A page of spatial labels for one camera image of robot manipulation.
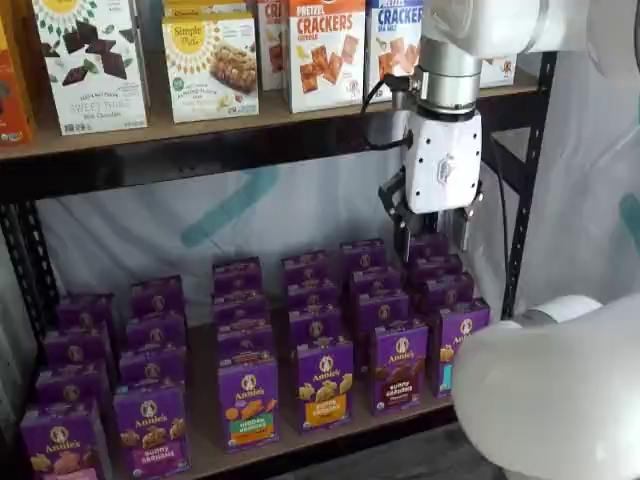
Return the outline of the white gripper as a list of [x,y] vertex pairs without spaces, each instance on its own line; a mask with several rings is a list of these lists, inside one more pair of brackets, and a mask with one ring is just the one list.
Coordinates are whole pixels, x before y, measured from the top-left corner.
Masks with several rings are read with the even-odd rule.
[[406,130],[412,144],[403,150],[405,169],[378,188],[393,223],[394,250],[402,263],[408,263],[411,242],[436,232],[434,212],[455,209],[451,232],[457,248],[466,251],[476,205],[484,199],[479,180],[481,114],[474,111],[445,121],[412,112]]

